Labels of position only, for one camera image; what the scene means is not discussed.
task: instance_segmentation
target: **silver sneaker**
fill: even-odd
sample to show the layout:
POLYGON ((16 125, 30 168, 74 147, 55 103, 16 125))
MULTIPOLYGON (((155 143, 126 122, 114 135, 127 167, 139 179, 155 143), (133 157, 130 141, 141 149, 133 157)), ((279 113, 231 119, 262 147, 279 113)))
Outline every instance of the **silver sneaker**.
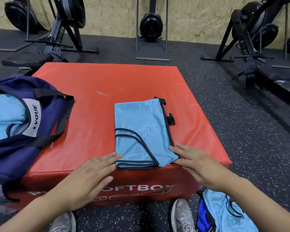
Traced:
POLYGON ((185 199, 177 199, 171 211, 171 224, 174 232, 197 232, 193 217, 185 199))
POLYGON ((76 232, 76 220, 73 212, 57 217, 48 232, 76 232))

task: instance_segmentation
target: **hand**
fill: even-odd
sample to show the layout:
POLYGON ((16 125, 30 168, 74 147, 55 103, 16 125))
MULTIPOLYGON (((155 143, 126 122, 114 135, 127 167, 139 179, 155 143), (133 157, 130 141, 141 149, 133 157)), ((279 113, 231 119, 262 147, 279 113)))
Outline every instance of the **hand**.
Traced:
POLYGON ((115 170, 114 162, 121 158, 122 154, 116 156, 113 152, 88 160, 43 197, 58 205, 62 213, 79 209, 93 201, 113 180, 112 176, 107 175, 115 170))
POLYGON ((187 159, 178 159, 174 163, 181 165, 203 186, 225 193, 232 179, 239 178, 203 151, 179 143, 176 146, 169 146, 169 149, 187 159))

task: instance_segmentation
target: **rowing machine seat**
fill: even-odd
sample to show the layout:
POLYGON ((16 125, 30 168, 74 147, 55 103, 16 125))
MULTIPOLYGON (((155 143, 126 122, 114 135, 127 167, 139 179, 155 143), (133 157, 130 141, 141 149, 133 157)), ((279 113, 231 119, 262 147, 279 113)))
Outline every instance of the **rowing machine seat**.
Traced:
POLYGON ((53 59, 54 57, 50 54, 23 52, 2 59, 2 65, 14 67, 40 68, 46 62, 51 62, 53 59))
POLYGON ((290 81, 290 69, 273 68, 272 65, 265 64, 262 67, 257 67, 255 72, 268 80, 290 81))

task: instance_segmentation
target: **purple bag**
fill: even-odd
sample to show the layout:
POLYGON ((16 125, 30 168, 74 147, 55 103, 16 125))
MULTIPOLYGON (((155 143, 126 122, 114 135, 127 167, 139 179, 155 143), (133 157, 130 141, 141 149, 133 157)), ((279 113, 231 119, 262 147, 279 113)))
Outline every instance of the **purple bag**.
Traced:
POLYGON ((74 97, 30 76, 0 78, 0 93, 19 99, 25 106, 29 124, 24 132, 0 140, 0 184, 3 185, 23 177, 41 149, 64 132, 74 97), (56 132, 50 135, 56 123, 56 132))

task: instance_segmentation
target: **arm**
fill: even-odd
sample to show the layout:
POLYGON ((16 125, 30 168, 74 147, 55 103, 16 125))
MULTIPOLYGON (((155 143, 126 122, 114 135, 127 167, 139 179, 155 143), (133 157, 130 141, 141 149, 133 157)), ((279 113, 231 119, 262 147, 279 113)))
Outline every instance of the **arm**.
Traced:
POLYGON ((260 232, 290 232, 290 213, 250 181, 232 173, 196 148, 176 145, 177 147, 169 149, 187 159, 178 159, 175 163, 181 165, 203 186, 229 195, 260 232))
POLYGON ((88 160, 46 195, 33 200, 27 207, 0 226, 0 232, 42 231, 56 217, 64 212, 83 207, 107 186, 113 177, 108 176, 116 166, 114 162, 122 155, 111 153, 107 156, 88 160))

